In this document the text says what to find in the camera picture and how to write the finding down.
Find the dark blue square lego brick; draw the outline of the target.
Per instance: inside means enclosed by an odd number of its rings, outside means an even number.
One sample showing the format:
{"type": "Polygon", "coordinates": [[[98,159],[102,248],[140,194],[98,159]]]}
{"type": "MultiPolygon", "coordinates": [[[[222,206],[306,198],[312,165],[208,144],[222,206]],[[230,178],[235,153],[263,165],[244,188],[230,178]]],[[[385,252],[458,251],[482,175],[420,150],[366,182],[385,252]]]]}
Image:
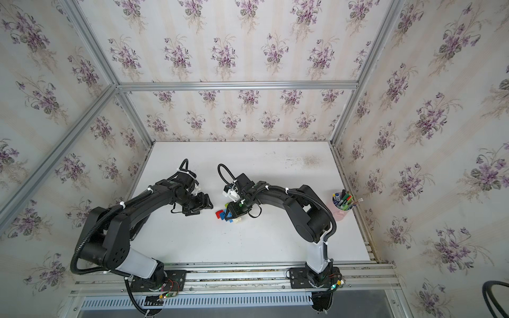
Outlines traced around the dark blue square lego brick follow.
{"type": "Polygon", "coordinates": [[[226,209],[226,210],[224,211],[224,220],[225,220],[225,221],[227,221],[227,222],[232,223],[232,222],[233,222],[233,219],[234,219],[234,217],[233,217],[232,212],[231,212],[230,210],[227,210],[227,209],[226,209]]]}

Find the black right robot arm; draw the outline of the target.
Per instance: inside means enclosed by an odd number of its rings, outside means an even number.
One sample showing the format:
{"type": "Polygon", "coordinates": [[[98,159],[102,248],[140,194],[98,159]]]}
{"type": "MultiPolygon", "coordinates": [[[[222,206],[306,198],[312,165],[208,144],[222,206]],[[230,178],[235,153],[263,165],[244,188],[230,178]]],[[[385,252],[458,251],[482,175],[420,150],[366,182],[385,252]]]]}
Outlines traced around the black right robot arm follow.
{"type": "Polygon", "coordinates": [[[283,188],[266,181],[254,182],[245,174],[234,177],[225,164],[217,166],[220,178],[225,182],[223,194],[231,201],[225,206],[226,221],[251,214],[254,205],[270,205],[284,210],[296,232],[310,244],[306,268],[317,276],[324,276],[332,269],[328,257],[329,238],[336,233],[337,224],[327,205],[308,185],[299,188],[283,188]]]}

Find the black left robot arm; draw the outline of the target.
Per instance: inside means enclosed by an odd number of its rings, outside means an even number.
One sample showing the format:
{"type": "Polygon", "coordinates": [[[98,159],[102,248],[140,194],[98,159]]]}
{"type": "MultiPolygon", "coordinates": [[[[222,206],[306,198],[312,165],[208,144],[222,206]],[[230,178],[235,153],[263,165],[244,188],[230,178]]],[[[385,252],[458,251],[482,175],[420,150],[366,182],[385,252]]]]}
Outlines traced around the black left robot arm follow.
{"type": "Polygon", "coordinates": [[[109,208],[92,209],[71,258],[71,272],[84,275],[107,271],[163,284],[162,262],[131,248],[131,241],[151,214],[164,206],[179,205],[180,213],[186,217],[213,209],[209,196],[198,190],[197,176],[188,166],[188,159],[184,159],[176,173],[150,185],[138,196],[109,208]]]}

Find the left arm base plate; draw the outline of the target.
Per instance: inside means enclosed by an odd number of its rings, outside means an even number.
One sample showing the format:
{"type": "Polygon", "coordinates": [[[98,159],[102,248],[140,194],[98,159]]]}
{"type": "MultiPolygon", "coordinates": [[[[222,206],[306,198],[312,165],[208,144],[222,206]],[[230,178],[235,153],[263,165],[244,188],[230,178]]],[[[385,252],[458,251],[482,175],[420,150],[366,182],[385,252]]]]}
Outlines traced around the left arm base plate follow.
{"type": "Polygon", "coordinates": [[[151,278],[144,279],[135,276],[130,283],[133,292],[170,292],[178,293],[184,289],[186,282],[186,270],[165,270],[154,273],[151,278]]]}

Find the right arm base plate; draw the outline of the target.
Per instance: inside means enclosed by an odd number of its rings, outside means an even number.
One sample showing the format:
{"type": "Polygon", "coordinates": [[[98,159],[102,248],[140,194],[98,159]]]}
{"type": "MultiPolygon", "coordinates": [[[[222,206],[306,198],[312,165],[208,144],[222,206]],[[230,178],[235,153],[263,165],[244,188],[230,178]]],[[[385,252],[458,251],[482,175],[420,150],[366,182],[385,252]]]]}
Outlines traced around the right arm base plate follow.
{"type": "Polygon", "coordinates": [[[292,289],[325,288],[336,290],[342,288],[345,281],[338,267],[326,268],[317,274],[308,268],[290,268],[285,273],[292,289]]]}

